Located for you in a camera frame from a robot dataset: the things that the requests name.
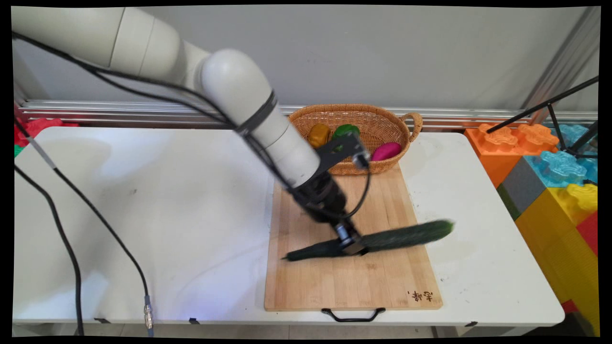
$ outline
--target wooden cutting board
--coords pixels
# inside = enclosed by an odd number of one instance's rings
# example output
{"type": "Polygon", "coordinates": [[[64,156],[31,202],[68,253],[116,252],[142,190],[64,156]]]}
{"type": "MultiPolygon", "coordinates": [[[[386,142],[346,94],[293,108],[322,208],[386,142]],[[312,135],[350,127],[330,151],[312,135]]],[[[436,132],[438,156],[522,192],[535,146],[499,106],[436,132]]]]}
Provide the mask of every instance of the wooden cutting board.
{"type": "MultiPolygon", "coordinates": [[[[334,176],[353,209],[365,176],[334,176]]],[[[400,167],[372,175],[370,191],[353,217],[362,234],[417,223],[400,167]]],[[[274,187],[268,251],[268,311],[438,309],[442,299],[424,245],[364,256],[314,258],[289,262],[287,252],[335,239],[326,223],[314,222],[279,184],[274,187]]]]}

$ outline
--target yellow pepper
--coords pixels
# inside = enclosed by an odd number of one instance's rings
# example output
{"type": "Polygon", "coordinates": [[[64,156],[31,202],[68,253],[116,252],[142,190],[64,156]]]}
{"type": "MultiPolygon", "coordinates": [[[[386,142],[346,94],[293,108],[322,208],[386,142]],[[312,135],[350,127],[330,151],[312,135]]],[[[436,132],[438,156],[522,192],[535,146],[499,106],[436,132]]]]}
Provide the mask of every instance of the yellow pepper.
{"type": "Polygon", "coordinates": [[[308,143],[310,143],[312,148],[321,147],[327,143],[330,131],[331,130],[325,124],[315,124],[308,134],[308,143]]]}

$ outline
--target basket handle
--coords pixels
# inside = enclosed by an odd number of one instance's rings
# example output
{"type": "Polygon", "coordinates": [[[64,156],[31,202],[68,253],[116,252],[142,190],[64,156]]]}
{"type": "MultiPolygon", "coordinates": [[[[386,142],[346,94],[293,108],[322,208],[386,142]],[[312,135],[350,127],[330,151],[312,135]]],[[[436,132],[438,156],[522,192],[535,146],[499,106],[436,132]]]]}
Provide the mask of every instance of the basket handle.
{"type": "Polygon", "coordinates": [[[416,140],[417,136],[419,136],[420,130],[423,129],[423,117],[421,117],[421,115],[416,112],[411,112],[405,114],[400,119],[402,122],[404,122],[409,117],[412,117],[412,119],[414,120],[414,128],[412,130],[412,134],[410,134],[410,137],[408,138],[408,141],[413,142],[414,140],[416,140]]]}

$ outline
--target cucumber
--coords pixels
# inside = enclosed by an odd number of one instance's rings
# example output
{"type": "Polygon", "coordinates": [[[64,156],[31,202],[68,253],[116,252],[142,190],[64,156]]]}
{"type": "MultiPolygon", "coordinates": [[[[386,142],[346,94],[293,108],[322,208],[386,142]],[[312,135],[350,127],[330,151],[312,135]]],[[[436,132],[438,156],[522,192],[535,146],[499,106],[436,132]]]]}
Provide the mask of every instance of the cucumber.
{"type": "MultiPolygon", "coordinates": [[[[452,230],[452,222],[447,220],[436,220],[420,225],[362,236],[361,243],[368,248],[369,252],[393,250],[440,240],[449,235],[452,230]]],[[[342,256],[347,256],[347,254],[342,252],[338,239],[335,239],[319,242],[318,244],[289,252],[283,259],[297,261],[309,258],[342,256]]]]}

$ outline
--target white robotic arm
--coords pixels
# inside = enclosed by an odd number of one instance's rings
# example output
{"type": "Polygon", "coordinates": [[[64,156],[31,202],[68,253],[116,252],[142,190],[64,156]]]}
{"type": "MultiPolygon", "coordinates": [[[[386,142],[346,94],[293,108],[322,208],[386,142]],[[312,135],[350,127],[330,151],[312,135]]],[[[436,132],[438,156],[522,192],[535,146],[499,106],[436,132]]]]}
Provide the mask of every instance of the white robotic arm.
{"type": "MultiPolygon", "coordinates": [[[[74,57],[118,72],[183,85],[211,99],[236,125],[269,99],[257,65],[237,50],[210,54],[170,25],[134,7],[11,7],[12,30],[74,57]]],[[[319,157],[274,106],[252,135],[291,187],[319,167],[319,157]]]]}
{"type": "Polygon", "coordinates": [[[345,253],[365,253],[352,212],[329,168],[353,156],[362,167],[369,155],[358,138],[344,137],[317,152],[281,114],[270,84],[247,55],[234,49],[209,54],[181,40],[171,26],[133,7],[59,9],[11,7],[17,34],[118,72],[179,84],[205,95],[264,149],[298,203],[338,234],[345,253]],[[335,149],[342,145],[342,153],[335,149]]]}

